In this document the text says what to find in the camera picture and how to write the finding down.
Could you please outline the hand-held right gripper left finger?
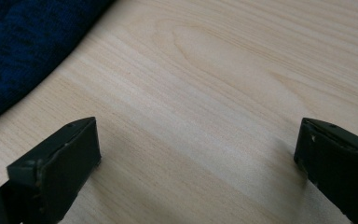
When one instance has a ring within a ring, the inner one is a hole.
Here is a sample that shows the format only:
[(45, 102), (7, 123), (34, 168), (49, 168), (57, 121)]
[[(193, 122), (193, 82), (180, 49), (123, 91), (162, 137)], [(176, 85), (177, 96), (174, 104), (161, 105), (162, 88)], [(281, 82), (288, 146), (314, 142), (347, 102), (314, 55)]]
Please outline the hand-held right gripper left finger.
[(96, 118), (70, 122), (7, 167), (10, 224), (58, 224), (101, 162)]

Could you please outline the dark blue knitted cloth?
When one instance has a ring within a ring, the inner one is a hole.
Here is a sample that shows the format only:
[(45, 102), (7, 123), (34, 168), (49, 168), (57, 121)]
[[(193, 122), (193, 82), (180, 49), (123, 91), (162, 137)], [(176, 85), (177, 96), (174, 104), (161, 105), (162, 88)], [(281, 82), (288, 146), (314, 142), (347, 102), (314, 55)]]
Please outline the dark blue knitted cloth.
[(0, 115), (42, 82), (114, 0), (0, 0)]

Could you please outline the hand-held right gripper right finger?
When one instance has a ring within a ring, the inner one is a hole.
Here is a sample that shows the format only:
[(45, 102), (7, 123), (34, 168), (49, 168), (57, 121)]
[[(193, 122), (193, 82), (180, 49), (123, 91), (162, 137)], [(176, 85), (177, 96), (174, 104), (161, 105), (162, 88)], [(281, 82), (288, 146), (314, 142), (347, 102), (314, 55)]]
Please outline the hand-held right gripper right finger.
[(358, 136), (335, 124), (304, 118), (294, 161), (308, 180), (358, 224)]

